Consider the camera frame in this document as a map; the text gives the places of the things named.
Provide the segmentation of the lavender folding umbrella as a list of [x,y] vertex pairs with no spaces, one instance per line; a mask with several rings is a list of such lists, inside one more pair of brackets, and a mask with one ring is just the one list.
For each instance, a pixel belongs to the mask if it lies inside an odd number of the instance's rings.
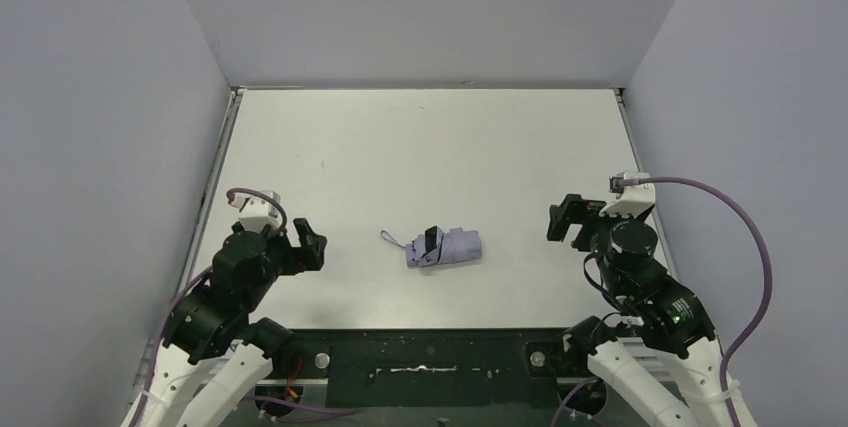
[[398,242],[386,230],[382,230],[380,236],[404,251],[409,269],[461,264],[483,257],[482,239],[477,230],[451,228],[444,231],[432,226],[405,244]]

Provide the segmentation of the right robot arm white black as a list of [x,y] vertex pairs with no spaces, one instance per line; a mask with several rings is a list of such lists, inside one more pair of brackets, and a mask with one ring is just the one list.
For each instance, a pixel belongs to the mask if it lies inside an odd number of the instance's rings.
[[546,237],[561,242],[578,226],[571,245],[600,274],[591,286],[667,368],[678,391],[650,374],[599,317],[568,328],[563,347],[579,354],[589,372],[650,426],[753,426],[738,382],[722,369],[706,309],[655,257],[659,236],[647,222],[655,202],[651,189],[625,188],[610,203],[568,194],[550,206]]

